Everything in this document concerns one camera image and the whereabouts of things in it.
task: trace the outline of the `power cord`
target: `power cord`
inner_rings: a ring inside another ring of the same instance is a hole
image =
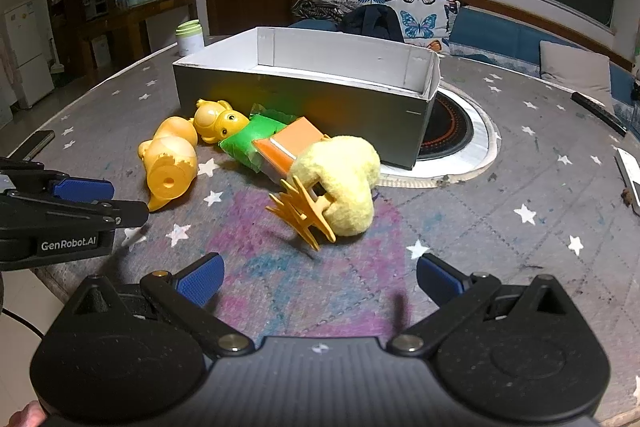
[[[27,326],[33,333],[39,336],[41,339],[44,338],[42,331],[40,331],[36,326],[31,324],[28,320],[20,317],[20,315],[16,315],[14,312],[11,312],[5,308],[2,308],[2,313],[4,313],[7,317],[11,317],[14,321],[20,322],[23,326]]]

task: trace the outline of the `yellow plastic toy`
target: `yellow plastic toy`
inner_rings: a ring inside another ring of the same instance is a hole
[[[286,192],[269,194],[276,206],[267,210],[319,250],[311,225],[332,243],[336,235],[357,235],[370,227],[371,189],[379,176],[380,158],[369,142],[354,136],[326,137],[293,162],[287,181],[281,181]],[[309,193],[316,184],[326,191],[318,198]]]
[[[224,100],[210,102],[200,99],[196,107],[198,109],[190,122],[204,143],[218,143],[241,131],[249,123],[244,114],[234,111]]]
[[[147,206],[154,212],[183,195],[198,173],[195,147],[198,135],[189,120],[164,120],[152,140],[138,146],[151,192]]]

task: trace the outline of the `open box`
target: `open box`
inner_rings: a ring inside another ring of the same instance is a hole
[[[360,136],[383,162],[414,167],[440,83],[418,46],[298,28],[254,28],[174,62],[185,116],[198,99],[305,116],[329,136]]]

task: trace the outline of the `gray tablecloth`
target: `gray tablecloth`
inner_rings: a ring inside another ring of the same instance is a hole
[[[116,198],[146,201],[136,149],[178,112],[175,59],[173,48],[68,107],[46,126],[56,138],[38,160],[76,176],[106,178]],[[531,78],[454,57],[444,58],[441,68],[447,82],[468,92],[497,123],[502,145],[482,176],[427,190],[377,188],[376,217],[363,237],[339,239],[310,254],[264,210],[276,187],[219,149],[200,145],[199,163],[213,160],[220,167],[199,175],[184,197],[152,214],[143,241],[121,247],[126,236],[119,231],[110,257],[46,267],[39,277],[65,298],[90,273],[134,282],[153,269],[177,271],[219,251],[226,279],[216,314],[254,338],[385,339],[392,334],[395,293],[408,296],[412,321],[435,309],[417,288],[407,248],[419,241],[461,271],[488,271],[507,283],[556,275],[612,363],[598,417],[633,409],[640,373],[640,229],[638,216],[620,198],[624,185],[614,148],[638,156],[638,142],[630,134],[615,136],[567,92]],[[205,200],[219,192],[219,202]],[[187,238],[172,247],[168,234],[175,227]],[[582,248],[570,250],[578,238]]]

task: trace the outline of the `gray cushion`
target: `gray cushion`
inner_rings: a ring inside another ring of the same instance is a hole
[[[540,78],[602,102],[613,113],[609,57],[540,41]]]

